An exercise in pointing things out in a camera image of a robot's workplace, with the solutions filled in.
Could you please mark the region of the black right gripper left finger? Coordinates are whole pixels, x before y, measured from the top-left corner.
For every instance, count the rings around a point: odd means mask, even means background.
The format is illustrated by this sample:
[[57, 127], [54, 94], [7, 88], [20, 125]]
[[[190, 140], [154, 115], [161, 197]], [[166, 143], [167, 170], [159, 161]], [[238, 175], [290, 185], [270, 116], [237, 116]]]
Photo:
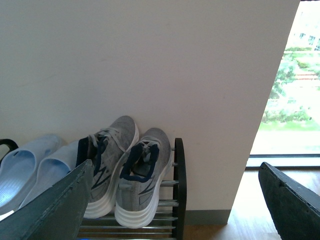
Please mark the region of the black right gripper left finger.
[[88, 205], [93, 164], [86, 160], [0, 222], [2, 240], [74, 240]]

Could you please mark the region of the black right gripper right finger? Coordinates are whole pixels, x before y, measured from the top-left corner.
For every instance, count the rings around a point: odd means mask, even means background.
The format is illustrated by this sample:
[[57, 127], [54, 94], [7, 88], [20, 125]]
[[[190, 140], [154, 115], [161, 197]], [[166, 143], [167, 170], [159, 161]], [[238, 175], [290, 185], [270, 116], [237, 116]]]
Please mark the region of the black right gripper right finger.
[[263, 162], [258, 180], [274, 226], [283, 240], [320, 238], [320, 196]]

